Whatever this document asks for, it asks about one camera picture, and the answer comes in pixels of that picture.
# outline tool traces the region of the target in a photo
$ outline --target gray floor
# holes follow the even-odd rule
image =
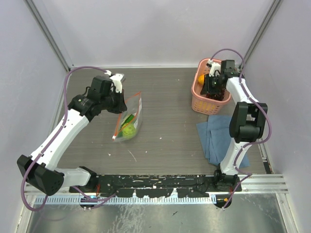
[[[275,194],[237,194],[225,211],[213,204],[47,204],[33,212],[27,233],[285,233]]]
[[[75,138],[60,160],[59,167],[86,166],[101,174],[212,174],[214,165],[204,158],[196,123],[207,116],[191,109],[190,87],[195,68],[125,68],[125,98],[142,91],[143,124],[137,136],[113,143],[117,115],[102,112]],[[82,94],[96,70],[79,70],[70,78],[68,100]],[[219,114],[231,115],[234,103]],[[264,174],[257,146],[248,151],[251,166]]]

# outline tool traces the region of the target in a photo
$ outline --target white wall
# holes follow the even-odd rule
[[[11,233],[22,207],[17,159],[47,137],[65,70],[22,0],[0,3],[0,226]]]
[[[218,49],[246,53],[272,0],[34,2],[75,66],[113,67],[197,66]]]
[[[285,0],[246,66],[247,84],[268,104],[268,147],[283,173],[302,232],[311,232],[311,2]]]

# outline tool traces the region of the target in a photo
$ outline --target blue towel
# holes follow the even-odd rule
[[[218,165],[225,157],[231,137],[229,134],[230,116],[210,115],[208,122],[196,124],[205,158]],[[250,166],[247,154],[240,167]]]

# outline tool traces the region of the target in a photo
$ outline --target transparent plastic bag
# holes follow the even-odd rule
[[[113,142],[132,139],[138,133],[142,122],[141,92],[131,96],[125,101],[127,111],[119,114]]]

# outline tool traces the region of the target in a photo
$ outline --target pink basket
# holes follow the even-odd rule
[[[222,101],[212,100],[206,98],[205,96],[200,95],[202,90],[202,86],[199,84],[198,79],[202,74],[209,74],[209,68],[207,67],[207,61],[209,58],[203,59],[200,61],[198,70],[196,71],[194,81],[191,88],[192,93],[192,109],[196,112],[207,114],[207,115],[214,115],[217,114],[221,108],[228,104],[231,100],[231,94],[226,90],[225,96]]]

